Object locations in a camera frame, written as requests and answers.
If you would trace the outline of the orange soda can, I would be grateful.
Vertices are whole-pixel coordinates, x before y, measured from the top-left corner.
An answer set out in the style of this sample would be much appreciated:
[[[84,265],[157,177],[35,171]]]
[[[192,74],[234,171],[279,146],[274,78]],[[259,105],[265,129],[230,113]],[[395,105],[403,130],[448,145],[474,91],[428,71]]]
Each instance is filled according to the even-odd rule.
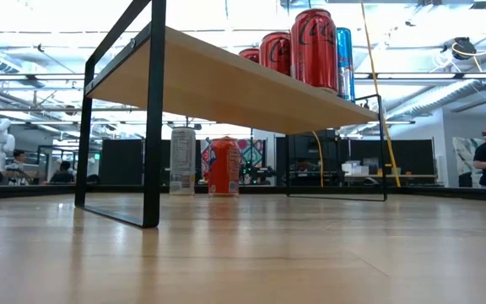
[[[208,157],[208,193],[211,196],[239,194],[240,150],[234,138],[212,141]]]

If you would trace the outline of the white slim beverage can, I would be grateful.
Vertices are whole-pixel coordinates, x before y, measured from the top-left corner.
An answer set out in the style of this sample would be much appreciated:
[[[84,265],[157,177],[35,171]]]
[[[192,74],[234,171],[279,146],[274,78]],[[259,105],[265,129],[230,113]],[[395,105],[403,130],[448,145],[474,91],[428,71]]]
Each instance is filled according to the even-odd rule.
[[[170,194],[193,195],[196,183],[196,133],[174,128],[170,139]]]

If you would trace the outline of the red cola can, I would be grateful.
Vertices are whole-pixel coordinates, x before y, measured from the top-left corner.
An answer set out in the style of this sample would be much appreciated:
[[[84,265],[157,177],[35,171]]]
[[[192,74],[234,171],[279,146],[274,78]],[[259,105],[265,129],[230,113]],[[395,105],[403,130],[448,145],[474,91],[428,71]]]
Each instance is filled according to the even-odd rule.
[[[291,77],[337,93],[337,28],[330,13],[321,8],[299,13],[290,36]]]
[[[291,75],[290,34],[273,32],[262,38],[259,63],[277,72]]]
[[[251,60],[253,62],[260,62],[260,50],[258,48],[246,48],[238,53],[239,57]]]

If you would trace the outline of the silver blue energy drink can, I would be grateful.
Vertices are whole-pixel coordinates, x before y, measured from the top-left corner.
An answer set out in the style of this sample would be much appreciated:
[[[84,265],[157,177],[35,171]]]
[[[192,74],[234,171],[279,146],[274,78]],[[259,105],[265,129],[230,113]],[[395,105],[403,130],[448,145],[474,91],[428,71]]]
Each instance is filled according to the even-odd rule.
[[[352,36],[342,27],[337,28],[337,71],[339,96],[355,102]]]

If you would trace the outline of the black cabinet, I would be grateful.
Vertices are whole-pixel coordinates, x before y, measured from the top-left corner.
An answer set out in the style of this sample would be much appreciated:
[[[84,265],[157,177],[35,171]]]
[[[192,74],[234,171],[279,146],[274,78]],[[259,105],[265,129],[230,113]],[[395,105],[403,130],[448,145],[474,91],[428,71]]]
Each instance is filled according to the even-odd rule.
[[[286,185],[286,165],[292,187],[330,187],[340,183],[340,139],[332,130],[276,138],[276,185]]]

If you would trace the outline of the white box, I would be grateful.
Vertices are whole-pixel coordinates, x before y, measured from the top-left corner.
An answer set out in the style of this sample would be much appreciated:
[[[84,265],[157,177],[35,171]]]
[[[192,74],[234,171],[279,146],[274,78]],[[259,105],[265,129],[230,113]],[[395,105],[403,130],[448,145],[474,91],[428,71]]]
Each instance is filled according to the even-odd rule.
[[[370,168],[363,166],[359,160],[348,160],[342,163],[342,171],[345,176],[368,176]]]

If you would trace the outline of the black partition panel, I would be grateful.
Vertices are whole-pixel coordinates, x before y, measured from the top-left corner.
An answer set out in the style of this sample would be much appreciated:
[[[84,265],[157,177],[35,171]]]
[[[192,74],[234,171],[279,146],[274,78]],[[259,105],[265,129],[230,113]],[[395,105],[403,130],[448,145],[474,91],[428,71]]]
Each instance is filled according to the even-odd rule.
[[[391,164],[387,142],[379,140],[341,140],[338,160],[355,161],[362,166],[381,168],[381,155]],[[434,150],[431,139],[392,140],[391,147],[397,168],[402,174],[434,175]]]
[[[99,182],[102,185],[142,185],[144,162],[141,139],[106,139],[100,152]]]

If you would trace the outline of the teal white patterned cloth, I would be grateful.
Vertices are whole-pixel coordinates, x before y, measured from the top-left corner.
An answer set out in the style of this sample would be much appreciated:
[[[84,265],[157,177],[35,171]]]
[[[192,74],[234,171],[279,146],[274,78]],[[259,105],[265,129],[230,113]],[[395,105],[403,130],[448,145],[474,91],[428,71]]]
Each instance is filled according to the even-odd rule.
[[[472,173],[472,188],[480,188],[479,180],[483,172],[473,166],[473,157],[476,148],[483,143],[484,141],[480,138],[454,137],[452,139],[458,176],[470,171]]]

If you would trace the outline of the colourful wall poster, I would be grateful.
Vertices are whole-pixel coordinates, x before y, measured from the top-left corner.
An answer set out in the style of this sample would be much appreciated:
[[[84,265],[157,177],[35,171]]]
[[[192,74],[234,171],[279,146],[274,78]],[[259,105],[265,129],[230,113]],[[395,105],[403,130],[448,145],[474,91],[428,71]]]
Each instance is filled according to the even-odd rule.
[[[245,163],[252,163],[255,167],[265,167],[266,166],[266,139],[236,139],[235,141],[240,149],[240,161]],[[208,154],[209,145],[212,143],[210,138],[201,139],[197,141],[200,147],[200,161],[202,172],[208,170]]]

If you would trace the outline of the wooden shelf black metal frame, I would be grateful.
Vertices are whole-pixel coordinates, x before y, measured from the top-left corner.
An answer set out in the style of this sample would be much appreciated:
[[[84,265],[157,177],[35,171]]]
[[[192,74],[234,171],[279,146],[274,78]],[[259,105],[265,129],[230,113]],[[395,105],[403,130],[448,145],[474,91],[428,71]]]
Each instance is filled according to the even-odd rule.
[[[84,67],[75,204],[85,209],[92,104],[107,100],[147,113],[141,218],[95,208],[139,228],[159,224],[162,115],[205,118],[292,136],[385,121],[323,89],[265,68],[166,24],[166,0],[132,0]]]

